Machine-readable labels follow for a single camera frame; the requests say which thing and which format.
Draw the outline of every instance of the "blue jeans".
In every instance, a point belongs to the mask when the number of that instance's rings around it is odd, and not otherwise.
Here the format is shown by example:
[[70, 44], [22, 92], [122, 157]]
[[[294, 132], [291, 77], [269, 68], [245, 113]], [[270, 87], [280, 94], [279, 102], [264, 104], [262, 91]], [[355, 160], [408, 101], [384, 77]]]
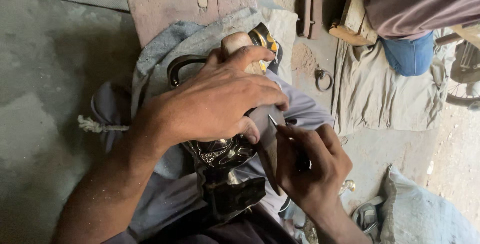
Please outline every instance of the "blue jeans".
[[425, 73], [434, 57], [434, 33], [416, 40], [386, 40], [379, 37], [385, 48], [388, 64], [400, 75], [418, 76]]

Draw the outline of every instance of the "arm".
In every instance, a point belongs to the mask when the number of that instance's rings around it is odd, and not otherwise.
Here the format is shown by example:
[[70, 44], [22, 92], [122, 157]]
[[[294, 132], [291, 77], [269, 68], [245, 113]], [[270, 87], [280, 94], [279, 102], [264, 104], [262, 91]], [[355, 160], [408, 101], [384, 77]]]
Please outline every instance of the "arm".
[[[317, 231], [333, 243], [371, 243], [348, 217], [339, 190], [352, 168], [332, 127], [317, 130], [278, 126], [277, 182], [315, 223]], [[311, 161], [307, 171], [295, 168], [296, 152], [289, 138], [300, 142]]]
[[250, 108], [288, 98], [265, 76], [243, 72], [254, 61], [272, 60], [259, 46], [238, 50], [223, 61], [215, 49], [199, 73], [175, 90], [151, 99], [106, 161], [87, 173], [70, 195], [53, 242], [100, 243], [127, 229], [153, 168], [172, 145], [213, 141], [241, 133], [259, 140]]

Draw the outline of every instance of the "metal ring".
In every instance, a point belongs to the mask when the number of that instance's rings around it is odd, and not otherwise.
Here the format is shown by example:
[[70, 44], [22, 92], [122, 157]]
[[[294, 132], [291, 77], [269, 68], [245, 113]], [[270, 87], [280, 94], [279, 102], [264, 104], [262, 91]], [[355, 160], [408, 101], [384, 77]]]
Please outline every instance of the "metal ring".
[[[330, 83], [328, 84], [327, 88], [322, 88], [322, 87], [320, 87], [320, 81], [323, 80], [323, 78], [325, 78], [325, 75], [330, 77]], [[317, 89], [320, 92], [325, 92], [325, 91], [329, 90], [330, 88], [332, 88], [332, 86], [333, 86], [333, 75], [332, 75], [332, 73], [330, 73], [330, 72], [328, 72], [327, 70], [324, 70], [324, 69], [315, 70], [315, 86], [317, 87]]]

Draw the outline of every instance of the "hand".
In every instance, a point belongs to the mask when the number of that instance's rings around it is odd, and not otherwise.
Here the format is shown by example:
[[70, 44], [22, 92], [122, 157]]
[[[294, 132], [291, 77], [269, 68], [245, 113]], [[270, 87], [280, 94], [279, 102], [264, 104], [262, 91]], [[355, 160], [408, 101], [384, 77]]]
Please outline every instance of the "hand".
[[[276, 138], [279, 185], [317, 226], [335, 226], [331, 224], [334, 219], [346, 216], [339, 190], [352, 162], [332, 127], [322, 125], [315, 131], [282, 125]], [[311, 161], [309, 170], [300, 172], [295, 167], [296, 152], [289, 138], [303, 145]]]
[[289, 101], [266, 76], [245, 73], [254, 61], [273, 60], [275, 55], [261, 46], [244, 46], [228, 59], [214, 49], [199, 73], [175, 90], [152, 98], [137, 121], [155, 130], [161, 127], [162, 142], [171, 145], [197, 140], [213, 141], [243, 134], [257, 143], [260, 134], [255, 123], [243, 116], [251, 108], [275, 104], [288, 109]]

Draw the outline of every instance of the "left hand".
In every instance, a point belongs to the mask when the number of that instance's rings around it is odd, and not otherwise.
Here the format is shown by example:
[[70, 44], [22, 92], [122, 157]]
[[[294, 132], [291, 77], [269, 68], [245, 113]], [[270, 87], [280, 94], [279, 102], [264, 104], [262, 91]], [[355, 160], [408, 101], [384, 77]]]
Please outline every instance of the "left hand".
[[[176, 89], [152, 98], [134, 121], [137, 130], [170, 145], [197, 140], [213, 141], [243, 134], [257, 143], [260, 134], [244, 113], [261, 105], [275, 104], [286, 111], [289, 101], [279, 86], [266, 76], [245, 73], [254, 61], [273, 60], [275, 55], [261, 46], [244, 46], [228, 59], [214, 49], [199, 73]], [[163, 131], [155, 135], [156, 130]]]

